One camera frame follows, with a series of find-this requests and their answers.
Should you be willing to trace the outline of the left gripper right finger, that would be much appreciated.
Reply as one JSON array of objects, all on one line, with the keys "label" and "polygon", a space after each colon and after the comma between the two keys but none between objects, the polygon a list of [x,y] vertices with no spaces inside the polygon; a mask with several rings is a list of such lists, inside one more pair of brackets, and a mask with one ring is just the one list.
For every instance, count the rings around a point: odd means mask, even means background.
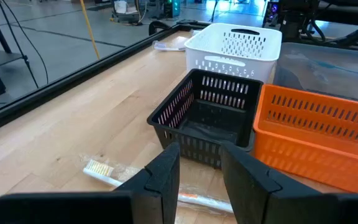
[{"label": "left gripper right finger", "polygon": [[238,224],[358,224],[358,194],[324,194],[225,142],[221,169]]}]

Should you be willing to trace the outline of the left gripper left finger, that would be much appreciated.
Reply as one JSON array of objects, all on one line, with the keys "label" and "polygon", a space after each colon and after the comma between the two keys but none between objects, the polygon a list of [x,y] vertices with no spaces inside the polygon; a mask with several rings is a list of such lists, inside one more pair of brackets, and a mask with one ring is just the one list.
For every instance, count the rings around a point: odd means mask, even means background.
[{"label": "left gripper left finger", "polygon": [[174,142],[110,192],[0,196],[0,224],[174,224],[179,180]]}]

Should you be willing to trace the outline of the orange toothbrush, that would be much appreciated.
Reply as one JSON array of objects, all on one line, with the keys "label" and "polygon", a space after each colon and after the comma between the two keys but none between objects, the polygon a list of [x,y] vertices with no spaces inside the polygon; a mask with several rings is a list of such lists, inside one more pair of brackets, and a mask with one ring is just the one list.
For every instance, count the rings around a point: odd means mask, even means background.
[{"label": "orange toothbrush", "polygon": [[[99,162],[86,155],[80,155],[83,173],[111,187],[121,186],[140,171],[135,167],[128,167],[123,164],[110,165],[108,162]],[[178,201],[180,205],[188,207],[201,207],[211,211],[234,213],[229,202],[196,193],[179,192]]]}]

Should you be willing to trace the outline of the purple toothbrush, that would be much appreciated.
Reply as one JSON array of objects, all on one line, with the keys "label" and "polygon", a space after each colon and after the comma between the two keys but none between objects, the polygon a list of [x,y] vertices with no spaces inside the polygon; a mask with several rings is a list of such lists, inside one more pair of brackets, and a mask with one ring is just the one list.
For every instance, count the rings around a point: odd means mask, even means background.
[{"label": "purple toothbrush", "polygon": [[185,51],[185,42],[188,40],[187,37],[176,37],[171,42],[154,41],[152,47],[155,50],[166,51],[166,52],[181,52]]}]

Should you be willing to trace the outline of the smoky grey transparent bin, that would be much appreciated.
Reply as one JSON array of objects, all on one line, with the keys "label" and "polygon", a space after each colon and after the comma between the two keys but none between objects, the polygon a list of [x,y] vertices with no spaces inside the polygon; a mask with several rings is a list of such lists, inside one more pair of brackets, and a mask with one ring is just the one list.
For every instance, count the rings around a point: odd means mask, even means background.
[{"label": "smoky grey transparent bin", "polygon": [[329,69],[313,61],[358,72],[358,51],[286,42],[281,46],[273,84],[358,101],[358,74]]}]

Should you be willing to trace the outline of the blue toothbrush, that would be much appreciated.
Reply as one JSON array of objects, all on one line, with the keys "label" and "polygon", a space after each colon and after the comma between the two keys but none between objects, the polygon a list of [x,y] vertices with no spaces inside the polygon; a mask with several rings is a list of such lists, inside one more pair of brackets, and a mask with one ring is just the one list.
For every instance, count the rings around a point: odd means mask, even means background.
[{"label": "blue toothbrush", "polygon": [[342,71],[349,72],[349,73],[358,74],[358,72],[356,72],[356,71],[349,70],[349,69],[343,68],[343,67],[338,67],[338,66],[332,65],[332,64],[330,64],[330,63],[321,62],[321,61],[318,61],[318,60],[314,60],[313,62],[314,62],[315,64],[321,66],[321,67],[324,67],[324,68],[337,69],[337,70],[342,70]]}]

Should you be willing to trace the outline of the orange plastic slotted basket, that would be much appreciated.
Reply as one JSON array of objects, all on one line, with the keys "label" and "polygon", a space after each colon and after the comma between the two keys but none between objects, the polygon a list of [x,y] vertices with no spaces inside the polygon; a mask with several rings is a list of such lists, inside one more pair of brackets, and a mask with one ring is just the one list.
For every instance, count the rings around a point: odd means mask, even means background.
[{"label": "orange plastic slotted basket", "polygon": [[268,166],[358,193],[358,101],[263,85],[254,131]]}]

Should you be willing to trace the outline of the black plastic slotted basket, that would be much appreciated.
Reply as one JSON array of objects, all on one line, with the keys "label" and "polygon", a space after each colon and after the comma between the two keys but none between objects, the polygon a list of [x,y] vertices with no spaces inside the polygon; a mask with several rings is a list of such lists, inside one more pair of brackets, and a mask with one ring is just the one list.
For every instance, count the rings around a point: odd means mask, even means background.
[{"label": "black plastic slotted basket", "polygon": [[181,156],[221,167],[220,145],[250,142],[263,82],[192,69],[147,118],[162,147],[180,144]]}]

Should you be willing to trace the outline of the white plastic slotted basket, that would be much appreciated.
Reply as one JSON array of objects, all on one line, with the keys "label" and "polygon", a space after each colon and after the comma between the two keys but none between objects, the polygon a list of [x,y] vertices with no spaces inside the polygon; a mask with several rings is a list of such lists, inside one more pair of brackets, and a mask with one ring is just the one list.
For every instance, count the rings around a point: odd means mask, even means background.
[{"label": "white plastic slotted basket", "polygon": [[278,30],[213,23],[185,42],[186,68],[267,82],[281,50]]}]

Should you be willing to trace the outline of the computer tower purple light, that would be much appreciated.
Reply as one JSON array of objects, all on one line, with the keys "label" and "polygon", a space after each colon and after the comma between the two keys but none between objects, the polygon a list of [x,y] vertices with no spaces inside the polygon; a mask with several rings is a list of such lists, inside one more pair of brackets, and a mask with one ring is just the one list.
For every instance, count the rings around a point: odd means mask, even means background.
[{"label": "computer tower purple light", "polygon": [[263,28],[274,28],[278,23],[280,2],[279,0],[267,0],[265,6]]}]

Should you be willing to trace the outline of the computer tower teal light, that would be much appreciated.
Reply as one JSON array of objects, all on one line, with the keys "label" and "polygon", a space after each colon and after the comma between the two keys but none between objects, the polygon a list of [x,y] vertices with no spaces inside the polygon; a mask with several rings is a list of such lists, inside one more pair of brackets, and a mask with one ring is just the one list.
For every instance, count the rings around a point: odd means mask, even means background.
[{"label": "computer tower teal light", "polygon": [[163,0],[163,14],[166,18],[180,15],[181,0]]}]

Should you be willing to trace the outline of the grey equipment cart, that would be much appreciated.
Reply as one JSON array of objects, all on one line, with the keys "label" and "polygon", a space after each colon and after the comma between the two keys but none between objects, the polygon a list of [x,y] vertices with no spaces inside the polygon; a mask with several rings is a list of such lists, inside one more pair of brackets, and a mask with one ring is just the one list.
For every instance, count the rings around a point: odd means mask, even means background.
[{"label": "grey equipment cart", "polygon": [[111,22],[126,26],[141,26],[147,12],[147,1],[142,5],[141,0],[112,0]]}]

